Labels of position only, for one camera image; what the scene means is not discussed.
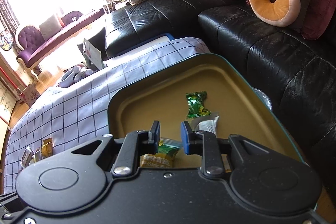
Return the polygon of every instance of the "candy wrapper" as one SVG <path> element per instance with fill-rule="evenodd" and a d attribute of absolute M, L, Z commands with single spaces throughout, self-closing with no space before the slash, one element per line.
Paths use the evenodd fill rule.
<path fill-rule="evenodd" d="M 38 148 L 38 149 L 36 149 L 36 151 L 35 151 L 35 153 L 33 155 L 33 158 L 31 159 L 29 165 L 34 164 L 34 163 L 36 163 L 36 162 L 38 162 L 40 160 L 41 160 L 41 149 Z"/>
<path fill-rule="evenodd" d="M 187 118 L 195 118 L 210 115 L 211 112 L 204 107 L 204 99 L 207 97 L 206 91 L 187 93 L 189 110 Z"/>
<path fill-rule="evenodd" d="M 218 119 L 219 112 L 212 112 L 209 116 L 200 116 L 193 119 L 190 123 L 190 127 L 193 131 L 204 130 L 217 136 L 216 128 Z"/>
<path fill-rule="evenodd" d="M 23 156 L 20 162 L 21 166 L 23 168 L 27 167 L 30 161 L 32 160 L 33 156 L 34 156 L 34 152 L 31 150 L 29 146 L 27 146 L 26 150 L 23 152 Z"/>
<path fill-rule="evenodd" d="M 168 138 L 160 138 L 159 149 L 155 155 L 143 155 L 140 167 L 172 168 L 175 156 L 182 143 Z"/>
<path fill-rule="evenodd" d="M 53 139 L 47 138 L 43 140 L 43 145 L 41 149 L 42 158 L 48 158 L 53 155 Z"/>

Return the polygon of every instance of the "donut pillow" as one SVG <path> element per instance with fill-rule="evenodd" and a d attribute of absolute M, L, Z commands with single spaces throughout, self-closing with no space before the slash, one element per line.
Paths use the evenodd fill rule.
<path fill-rule="evenodd" d="M 262 21 L 285 27 L 292 24 L 301 9 L 300 0 L 249 0 L 252 10 Z"/>

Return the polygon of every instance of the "gold candy wrapper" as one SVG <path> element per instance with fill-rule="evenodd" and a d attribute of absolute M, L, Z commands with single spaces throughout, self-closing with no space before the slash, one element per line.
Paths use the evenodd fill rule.
<path fill-rule="evenodd" d="M 160 138 L 159 150 L 155 155 L 145 154 L 141 157 L 140 167 L 172 168 L 177 152 L 182 143 L 168 138 Z"/>
<path fill-rule="evenodd" d="M 52 138 L 47 138 L 43 140 L 43 145 L 41 148 L 41 155 L 42 158 L 48 158 L 53 155 L 53 139 Z"/>

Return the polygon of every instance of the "red pole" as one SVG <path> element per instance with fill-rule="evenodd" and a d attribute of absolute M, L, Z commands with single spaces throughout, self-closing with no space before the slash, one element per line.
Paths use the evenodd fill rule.
<path fill-rule="evenodd" d="M 2 119 L 9 126 L 9 123 L 1 115 L 0 115 L 0 119 Z"/>
<path fill-rule="evenodd" d="M 8 79 L 8 81 L 13 85 L 13 87 L 16 88 L 21 93 L 21 90 L 19 90 L 19 88 L 17 87 L 17 85 L 15 85 L 14 82 L 8 77 L 8 75 L 5 73 L 5 71 L 2 69 L 1 66 L 0 66 L 0 70 L 5 75 L 5 77 Z"/>

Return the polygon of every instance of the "green candy wrapper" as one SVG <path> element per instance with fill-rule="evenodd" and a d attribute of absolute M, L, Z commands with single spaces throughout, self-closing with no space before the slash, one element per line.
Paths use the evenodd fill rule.
<path fill-rule="evenodd" d="M 140 167 L 172 168 L 175 156 L 181 148 L 181 142 L 161 137 L 157 153 L 155 155 L 143 155 Z"/>
<path fill-rule="evenodd" d="M 187 118 L 208 116 L 211 114 L 211 112 L 204 107 L 204 99 L 207 97 L 206 91 L 187 93 L 185 97 L 189 105 Z"/>

